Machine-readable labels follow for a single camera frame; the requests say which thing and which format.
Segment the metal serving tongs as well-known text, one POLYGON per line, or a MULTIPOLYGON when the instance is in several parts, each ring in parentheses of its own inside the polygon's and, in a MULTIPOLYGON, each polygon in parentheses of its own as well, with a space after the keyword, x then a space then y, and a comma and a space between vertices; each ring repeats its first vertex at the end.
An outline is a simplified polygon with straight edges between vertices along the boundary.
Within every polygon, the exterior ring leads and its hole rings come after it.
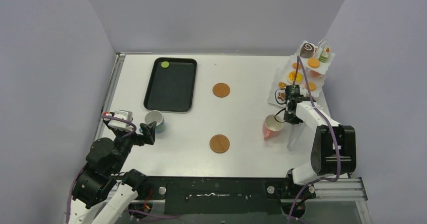
POLYGON ((291 129, 289 131, 289 142, 288 142, 288 149, 289 151, 293 151, 296 148, 297 141, 301 134, 301 124, 294 124, 291 126, 291 129))

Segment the brown star cookie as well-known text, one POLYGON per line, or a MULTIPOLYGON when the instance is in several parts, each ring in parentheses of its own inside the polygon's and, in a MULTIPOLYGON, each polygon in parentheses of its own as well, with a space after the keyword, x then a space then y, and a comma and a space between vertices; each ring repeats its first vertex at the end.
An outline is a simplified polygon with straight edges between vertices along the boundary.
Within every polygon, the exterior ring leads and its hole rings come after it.
POLYGON ((279 92, 276 98, 279 102, 284 103, 286 101, 286 94, 284 92, 279 92))

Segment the small patterned orange cookie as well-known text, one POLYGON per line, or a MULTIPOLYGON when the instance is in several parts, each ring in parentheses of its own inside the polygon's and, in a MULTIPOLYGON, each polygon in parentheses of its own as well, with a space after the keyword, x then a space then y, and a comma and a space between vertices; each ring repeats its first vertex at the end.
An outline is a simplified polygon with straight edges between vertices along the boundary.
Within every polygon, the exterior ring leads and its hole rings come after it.
POLYGON ((286 86, 287 86, 287 84, 285 84, 284 82, 279 82, 279 83, 278 83, 278 88, 279 88, 279 89, 285 89, 285 88, 286 88, 286 86))

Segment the plain orange round cookie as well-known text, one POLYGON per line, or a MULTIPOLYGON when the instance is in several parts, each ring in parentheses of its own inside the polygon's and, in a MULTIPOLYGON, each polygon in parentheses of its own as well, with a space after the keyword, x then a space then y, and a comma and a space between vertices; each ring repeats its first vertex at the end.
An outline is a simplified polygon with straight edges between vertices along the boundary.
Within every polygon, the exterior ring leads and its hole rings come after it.
POLYGON ((317 85, 314 82, 308 82, 305 84, 305 88, 309 91, 314 91, 317 89, 317 85))

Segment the yellow fruit tart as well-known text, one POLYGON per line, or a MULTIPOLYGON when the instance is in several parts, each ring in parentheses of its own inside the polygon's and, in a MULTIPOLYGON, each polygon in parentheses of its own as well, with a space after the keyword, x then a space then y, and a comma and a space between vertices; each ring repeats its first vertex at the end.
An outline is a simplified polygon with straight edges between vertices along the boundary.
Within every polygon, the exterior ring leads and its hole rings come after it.
POLYGON ((303 75, 300 72, 296 72, 295 70, 289 72, 287 76, 287 81, 290 84, 295 84, 295 85, 299 85, 303 79, 304 79, 303 75))

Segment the pink strawberry cake slice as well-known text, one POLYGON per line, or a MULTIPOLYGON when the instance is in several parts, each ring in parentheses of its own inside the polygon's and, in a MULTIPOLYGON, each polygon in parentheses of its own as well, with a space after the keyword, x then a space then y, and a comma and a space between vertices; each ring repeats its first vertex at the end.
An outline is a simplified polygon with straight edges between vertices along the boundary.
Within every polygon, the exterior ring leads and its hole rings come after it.
POLYGON ((317 71, 311 70, 311 71, 310 71, 310 76, 311 76, 311 77, 314 77, 314 78, 318 78, 318 77, 321 77, 321 76, 322 76, 322 74, 321 74, 321 73, 318 73, 317 71))

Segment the small orange biscuit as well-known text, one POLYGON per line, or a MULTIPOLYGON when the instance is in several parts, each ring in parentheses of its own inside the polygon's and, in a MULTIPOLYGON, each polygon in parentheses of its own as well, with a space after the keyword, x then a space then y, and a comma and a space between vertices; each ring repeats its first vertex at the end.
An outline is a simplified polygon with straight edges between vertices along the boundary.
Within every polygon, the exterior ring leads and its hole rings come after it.
POLYGON ((294 62, 293 64, 292 64, 292 67, 295 69, 295 70, 300 70, 301 68, 302 68, 302 64, 300 64, 300 63, 297 63, 297 62, 294 62))

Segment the orange macaron sandwich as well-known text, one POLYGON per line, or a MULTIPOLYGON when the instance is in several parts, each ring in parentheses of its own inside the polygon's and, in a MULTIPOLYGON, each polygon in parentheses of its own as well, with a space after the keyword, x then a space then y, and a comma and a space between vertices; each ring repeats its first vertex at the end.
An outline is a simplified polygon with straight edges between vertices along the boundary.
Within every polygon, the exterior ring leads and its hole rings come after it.
POLYGON ((311 68, 318 68, 320 66, 320 61, 317 58, 311 57, 308 59, 307 64, 311 68))

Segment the chocolate swirl roll cake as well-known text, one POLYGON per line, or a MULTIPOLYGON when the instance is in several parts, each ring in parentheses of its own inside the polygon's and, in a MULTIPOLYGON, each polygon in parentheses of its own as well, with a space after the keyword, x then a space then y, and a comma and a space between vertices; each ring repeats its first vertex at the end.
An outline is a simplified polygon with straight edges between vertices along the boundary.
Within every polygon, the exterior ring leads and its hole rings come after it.
POLYGON ((316 46, 311 43, 303 43, 300 48, 299 56, 301 58, 311 58, 314 56, 316 49, 316 46))

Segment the green layered cake slice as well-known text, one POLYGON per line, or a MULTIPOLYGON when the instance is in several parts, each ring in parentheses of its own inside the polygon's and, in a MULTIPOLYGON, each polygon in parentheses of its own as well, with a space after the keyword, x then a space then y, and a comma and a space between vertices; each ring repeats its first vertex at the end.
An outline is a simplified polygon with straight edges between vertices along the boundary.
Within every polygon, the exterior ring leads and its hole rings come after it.
POLYGON ((320 56, 318 58, 319 61, 322 62, 322 63, 326 63, 328 61, 328 59, 329 59, 330 53, 331 53, 331 47, 330 46, 325 46, 322 49, 322 52, 321 52, 321 54, 320 54, 320 56))

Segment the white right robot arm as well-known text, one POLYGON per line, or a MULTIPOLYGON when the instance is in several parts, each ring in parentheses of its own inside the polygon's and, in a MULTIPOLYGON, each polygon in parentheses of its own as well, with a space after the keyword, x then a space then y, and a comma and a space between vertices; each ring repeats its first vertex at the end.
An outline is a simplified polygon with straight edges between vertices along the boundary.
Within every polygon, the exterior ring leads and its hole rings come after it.
POLYGON ((284 121, 303 125, 314 133, 313 139, 309 141, 310 158, 303 165, 292 169, 292 178, 283 183, 284 193, 296 197, 303 191, 305 184, 354 172, 357 167, 355 129, 330 118, 312 98, 301 94, 298 85, 288 85, 284 91, 284 121))

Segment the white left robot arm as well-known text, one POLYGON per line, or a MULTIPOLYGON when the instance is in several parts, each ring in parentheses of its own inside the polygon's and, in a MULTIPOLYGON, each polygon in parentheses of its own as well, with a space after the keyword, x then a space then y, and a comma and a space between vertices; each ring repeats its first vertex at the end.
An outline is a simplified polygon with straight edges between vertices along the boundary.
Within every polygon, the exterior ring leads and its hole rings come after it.
POLYGON ((120 170, 131 149, 153 145, 157 121, 133 124, 131 112, 105 112, 103 123, 114 139, 95 140, 69 191, 65 223, 115 223, 130 203, 149 193, 148 176, 131 169, 120 178, 120 170))

